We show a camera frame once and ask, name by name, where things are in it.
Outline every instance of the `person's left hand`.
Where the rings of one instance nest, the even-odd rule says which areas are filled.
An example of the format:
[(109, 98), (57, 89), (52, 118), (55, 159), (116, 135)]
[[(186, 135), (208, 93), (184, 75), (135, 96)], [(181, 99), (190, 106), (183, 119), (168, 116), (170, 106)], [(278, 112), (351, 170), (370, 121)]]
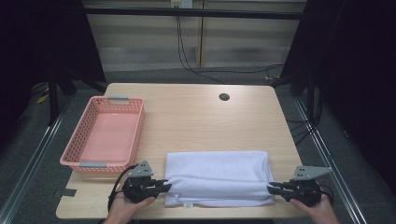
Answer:
[(132, 203), (121, 191), (115, 195), (113, 204), (111, 204), (110, 211), (104, 223), (127, 224), (132, 220), (136, 211), (149, 206), (154, 201), (154, 197), (149, 197), (140, 203)]

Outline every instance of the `person's hand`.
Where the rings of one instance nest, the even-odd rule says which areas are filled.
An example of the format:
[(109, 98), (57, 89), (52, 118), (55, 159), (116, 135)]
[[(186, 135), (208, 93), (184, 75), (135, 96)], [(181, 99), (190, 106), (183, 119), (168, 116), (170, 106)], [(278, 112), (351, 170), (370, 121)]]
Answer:
[(317, 224), (339, 224), (337, 215), (332, 210), (332, 205), (330, 204), (329, 197), (325, 194), (321, 195), (320, 203), (312, 207), (308, 207), (302, 202), (290, 199), (290, 203), (294, 205), (297, 209), (305, 212), (309, 215), (312, 220)]
[(154, 197), (149, 197), (140, 203), (132, 203), (125, 197), (123, 192), (119, 192), (114, 197), (113, 204), (111, 204), (110, 211), (104, 223), (127, 224), (132, 220), (136, 211), (149, 206), (154, 201)]

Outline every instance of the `light wood tabletop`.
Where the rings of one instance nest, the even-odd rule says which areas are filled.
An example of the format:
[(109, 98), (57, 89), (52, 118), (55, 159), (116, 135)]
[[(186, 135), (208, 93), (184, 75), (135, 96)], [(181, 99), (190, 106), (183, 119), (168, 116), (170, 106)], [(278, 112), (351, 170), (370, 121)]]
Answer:
[[(220, 100), (222, 93), (229, 95)], [(153, 178), (164, 178), (167, 152), (265, 150), (276, 182), (289, 181), (300, 157), (273, 88), (266, 86), (113, 83), (107, 96), (144, 99), (145, 120), (135, 162), (147, 160)], [(59, 218), (104, 218), (117, 175), (73, 172), (56, 211)], [(257, 207), (166, 207), (164, 195), (136, 219), (282, 218), (304, 214), (276, 196)]]

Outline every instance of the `black horizontal bar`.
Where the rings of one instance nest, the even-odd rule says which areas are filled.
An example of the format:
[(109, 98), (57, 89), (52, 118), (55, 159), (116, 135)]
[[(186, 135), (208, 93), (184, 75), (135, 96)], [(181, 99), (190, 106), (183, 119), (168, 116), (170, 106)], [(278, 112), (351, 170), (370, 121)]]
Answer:
[(217, 17), (217, 18), (249, 18), (294, 20), (303, 17), (300, 12), (267, 12), (242, 10), (216, 10), (194, 8), (167, 8), (167, 7), (47, 7), (48, 10), (69, 12), (84, 12), (86, 14), (103, 15), (145, 15), (145, 16), (180, 16), (180, 17)]

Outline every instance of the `folded cloth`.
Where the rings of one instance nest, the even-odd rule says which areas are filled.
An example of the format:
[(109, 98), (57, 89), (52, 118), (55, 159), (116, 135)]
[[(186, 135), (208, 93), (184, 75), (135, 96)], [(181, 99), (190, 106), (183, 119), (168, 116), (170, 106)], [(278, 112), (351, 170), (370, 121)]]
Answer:
[(168, 153), (165, 205), (259, 206), (274, 203), (267, 186), (274, 181), (266, 151)]

